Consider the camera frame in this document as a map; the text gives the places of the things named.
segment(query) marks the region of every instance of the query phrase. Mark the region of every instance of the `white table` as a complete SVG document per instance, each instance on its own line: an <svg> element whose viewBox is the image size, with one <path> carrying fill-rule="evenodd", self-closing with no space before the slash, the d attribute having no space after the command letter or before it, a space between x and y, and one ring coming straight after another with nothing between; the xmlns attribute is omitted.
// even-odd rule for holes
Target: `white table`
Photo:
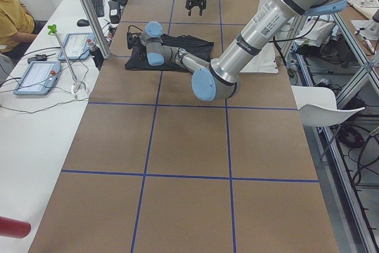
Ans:
<svg viewBox="0 0 379 253"><path fill-rule="evenodd" d="M108 18L108 5L105 4L105 17ZM86 18L79 0L63 0L47 25L56 24L58 33L64 39L66 33L91 31L90 27L77 27L76 22ZM101 27L106 21L100 18ZM47 25L27 52L45 47L58 46L55 36L48 35ZM51 54L57 50L39 53ZM49 60L56 60L56 55ZM83 61L88 67L85 78L87 91L91 92L98 77L98 70L91 58ZM12 71L13 77L21 77L28 66L23 59ZM56 86L70 91L73 84L67 63ZM79 80L87 71L80 62L73 64ZM0 104L17 110L36 111L57 103L74 100L70 93L52 89L42 97L15 96L12 90L16 82L9 81L0 89ZM78 100L88 98L81 87ZM22 114L0 108L0 216L31 223L31 232L23 239L0 237L0 252L25 253L28 251L37 232L42 215L54 189L61 167L71 146L76 129L86 108L87 101L76 101L53 107L35 114Z"/></svg>

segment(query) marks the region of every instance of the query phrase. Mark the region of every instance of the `red cylinder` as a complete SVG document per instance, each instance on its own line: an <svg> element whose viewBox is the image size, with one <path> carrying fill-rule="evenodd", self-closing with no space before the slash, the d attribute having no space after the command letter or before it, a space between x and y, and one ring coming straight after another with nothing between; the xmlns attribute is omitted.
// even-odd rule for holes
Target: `red cylinder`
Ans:
<svg viewBox="0 0 379 253"><path fill-rule="evenodd" d="M30 229L31 225L28 222L0 216L0 236L24 238L29 234Z"/></svg>

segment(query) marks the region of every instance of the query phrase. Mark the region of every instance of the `person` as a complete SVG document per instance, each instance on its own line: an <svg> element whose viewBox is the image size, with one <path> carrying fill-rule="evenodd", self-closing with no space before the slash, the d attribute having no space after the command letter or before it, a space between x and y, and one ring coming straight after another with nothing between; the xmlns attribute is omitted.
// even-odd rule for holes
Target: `person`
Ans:
<svg viewBox="0 0 379 253"><path fill-rule="evenodd" d="M16 64L45 23L35 21L32 13L19 0L0 0L1 53Z"/></svg>

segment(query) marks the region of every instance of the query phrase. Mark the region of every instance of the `white and blue device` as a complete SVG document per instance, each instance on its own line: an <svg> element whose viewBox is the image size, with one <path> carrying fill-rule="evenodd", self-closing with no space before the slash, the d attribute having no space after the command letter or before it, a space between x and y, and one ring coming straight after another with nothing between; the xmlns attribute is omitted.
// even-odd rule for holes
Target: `white and blue device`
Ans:
<svg viewBox="0 0 379 253"><path fill-rule="evenodd" d="M59 72L60 62L31 62L13 94L46 95L54 87Z"/></svg>
<svg viewBox="0 0 379 253"><path fill-rule="evenodd" d="M63 47L67 57L70 60L75 59L86 59L89 56L89 50L87 47L87 40L95 41L95 35L93 33L69 33L66 35L63 41ZM60 51L58 54L58 60L65 61L65 56L63 52Z"/></svg>

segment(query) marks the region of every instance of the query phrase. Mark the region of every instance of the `brown tabletop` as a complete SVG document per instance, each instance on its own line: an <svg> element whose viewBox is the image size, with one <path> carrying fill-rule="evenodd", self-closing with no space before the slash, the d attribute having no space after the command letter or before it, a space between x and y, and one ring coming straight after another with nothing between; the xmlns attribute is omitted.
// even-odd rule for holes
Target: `brown tabletop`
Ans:
<svg viewBox="0 0 379 253"><path fill-rule="evenodd" d="M126 71L129 25L213 41L259 0L129 0L29 252L338 252L285 68L203 102L191 75Z"/></svg>

